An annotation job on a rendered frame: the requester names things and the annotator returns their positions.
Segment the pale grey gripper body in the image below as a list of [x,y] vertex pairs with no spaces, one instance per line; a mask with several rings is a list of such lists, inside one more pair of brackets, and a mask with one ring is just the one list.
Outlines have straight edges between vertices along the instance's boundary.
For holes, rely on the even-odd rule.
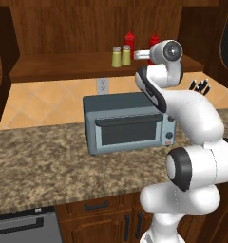
[[150,58],[150,50],[136,50],[134,52],[135,60],[148,60]]

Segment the yellow shaker with silver cap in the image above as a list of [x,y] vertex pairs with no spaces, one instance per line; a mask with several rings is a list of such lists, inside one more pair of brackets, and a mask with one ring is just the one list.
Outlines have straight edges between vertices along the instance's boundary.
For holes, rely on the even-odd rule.
[[120,67],[122,65],[121,48],[113,47],[112,52],[112,66]]
[[122,65],[130,65],[130,46],[123,45]]

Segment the red condiment bottle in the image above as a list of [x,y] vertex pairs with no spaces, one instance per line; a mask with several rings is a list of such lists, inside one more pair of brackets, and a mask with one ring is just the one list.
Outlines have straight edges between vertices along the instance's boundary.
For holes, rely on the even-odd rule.
[[133,59],[135,36],[132,34],[131,31],[128,31],[128,33],[124,36],[124,43],[130,46],[130,59]]
[[[159,42],[160,42],[160,37],[158,36],[158,32],[155,31],[154,35],[150,38],[150,48]],[[148,63],[150,65],[154,64],[150,59],[148,60]]]

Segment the grey toaster oven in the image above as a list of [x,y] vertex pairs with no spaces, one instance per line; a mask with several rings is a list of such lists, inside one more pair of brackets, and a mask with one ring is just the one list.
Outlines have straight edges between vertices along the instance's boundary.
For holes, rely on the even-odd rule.
[[[168,115],[160,112],[142,92],[86,96],[83,97],[83,105],[85,135],[90,155],[142,149],[145,147],[169,146],[174,143],[176,121],[169,121],[167,119]],[[156,138],[155,141],[102,145],[101,129],[96,126],[96,120],[147,114],[163,115],[163,120],[158,125],[158,128],[161,130],[161,136]],[[165,136],[168,132],[173,133],[172,139],[168,139]]]

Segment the toaster oven glass door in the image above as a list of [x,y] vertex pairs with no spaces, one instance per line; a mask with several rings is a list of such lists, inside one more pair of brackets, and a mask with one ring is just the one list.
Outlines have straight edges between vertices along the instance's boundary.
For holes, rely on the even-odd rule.
[[130,142],[153,142],[161,136],[158,125],[162,121],[124,124],[118,126],[99,127],[102,145],[113,145]]

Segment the wooden drawer front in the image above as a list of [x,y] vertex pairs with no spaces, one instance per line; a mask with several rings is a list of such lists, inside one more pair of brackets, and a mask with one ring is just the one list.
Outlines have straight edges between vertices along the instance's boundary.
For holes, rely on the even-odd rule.
[[[108,207],[92,210],[92,211],[85,211],[84,204],[87,203],[88,205],[96,205],[96,204],[103,204],[106,200],[108,200]],[[79,216],[79,215],[87,215],[91,213],[99,213],[99,212],[105,212],[108,210],[114,210],[118,209],[122,206],[122,197],[121,196],[108,196],[108,197],[102,197],[102,198],[95,198],[85,201],[79,201],[79,202],[72,202],[67,204],[67,212],[71,216]]]

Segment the wooden base cupboard door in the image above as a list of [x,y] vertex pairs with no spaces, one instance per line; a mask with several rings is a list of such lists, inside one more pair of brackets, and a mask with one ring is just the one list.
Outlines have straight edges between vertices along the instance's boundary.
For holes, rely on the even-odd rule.
[[128,243],[124,242],[124,216],[131,211],[121,210],[115,213],[68,219],[60,223],[63,243]]
[[[142,228],[141,228],[141,235],[139,239],[136,239],[135,237],[135,232],[137,230],[137,221],[138,221],[137,212],[142,213]],[[141,237],[149,229],[151,225],[152,216],[153,216],[152,214],[144,211],[142,207],[134,207],[132,243],[140,243]]]

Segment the grey dishwasher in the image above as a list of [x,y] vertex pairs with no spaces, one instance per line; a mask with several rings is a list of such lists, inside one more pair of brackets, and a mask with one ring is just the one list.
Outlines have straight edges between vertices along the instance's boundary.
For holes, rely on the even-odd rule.
[[62,243],[55,208],[1,214],[0,243]]

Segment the white wall outlet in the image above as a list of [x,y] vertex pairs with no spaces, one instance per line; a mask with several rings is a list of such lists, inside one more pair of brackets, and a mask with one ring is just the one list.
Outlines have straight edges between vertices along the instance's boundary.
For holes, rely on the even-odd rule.
[[109,93],[109,81],[107,78],[98,78],[96,83],[97,94],[106,95]]

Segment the open wooden wall cabinet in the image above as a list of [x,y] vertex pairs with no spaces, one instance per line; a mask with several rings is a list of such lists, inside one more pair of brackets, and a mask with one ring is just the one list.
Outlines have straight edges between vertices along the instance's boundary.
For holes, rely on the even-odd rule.
[[141,62],[112,67],[113,47],[158,34],[181,43],[184,71],[219,78],[227,19],[228,0],[0,0],[1,60],[15,83],[132,76]]

